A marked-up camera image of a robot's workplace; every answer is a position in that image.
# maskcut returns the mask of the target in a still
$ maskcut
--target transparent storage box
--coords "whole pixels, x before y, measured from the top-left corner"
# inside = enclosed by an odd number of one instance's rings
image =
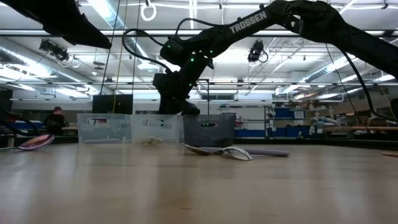
[[[131,115],[133,143],[142,143],[149,138],[178,144],[182,140],[182,117],[180,115],[134,114]]]
[[[234,138],[234,114],[185,115],[185,144],[195,147],[228,147]]]
[[[78,114],[80,144],[117,144],[131,142],[130,115]]]

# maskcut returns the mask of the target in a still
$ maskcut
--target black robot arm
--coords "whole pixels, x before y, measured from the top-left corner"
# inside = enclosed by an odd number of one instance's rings
[[[187,40],[177,35],[169,37],[160,55],[181,70],[155,74],[153,84],[161,95],[159,113],[198,114],[199,110],[186,99],[205,67],[213,68],[212,58],[231,44],[275,24],[308,40],[333,44],[398,77],[397,47],[347,24],[336,9],[323,1],[276,0],[232,24],[214,26]]]

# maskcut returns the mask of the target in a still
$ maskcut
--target ceiling pipe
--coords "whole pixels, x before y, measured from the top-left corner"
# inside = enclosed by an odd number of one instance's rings
[[[80,75],[77,72],[71,71],[68,68],[63,68],[58,65],[56,62],[53,62],[47,58],[43,58],[42,55],[39,55],[31,50],[25,49],[20,45],[7,40],[5,38],[0,37],[0,51],[4,52],[4,54],[8,55],[10,58],[18,59],[27,64],[38,65],[37,68],[39,72],[48,72],[54,75],[61,76],[63,78],[67,78],[71,80],[71,83],[80,85],[80,82],[92,82],[89,78],[86,78],[83,75]],[[99,87],[93,86],[96,90],[100,90]],[[106,94],[114,94],[114,91],[105,88]]]

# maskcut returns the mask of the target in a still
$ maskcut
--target computer monitor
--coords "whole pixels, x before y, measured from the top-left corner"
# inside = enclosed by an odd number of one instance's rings
[[[114,95],[93,97],[92,113],[112,113]],[[132,95],[116,95],[114,113],[132,114]]]

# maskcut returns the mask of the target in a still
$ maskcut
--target desk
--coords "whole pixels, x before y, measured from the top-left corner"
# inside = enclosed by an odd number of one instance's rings
[[[397,223],[398,158],[268,148],[291,155],[248,162],[104,144],[2,152],[0,223]]]

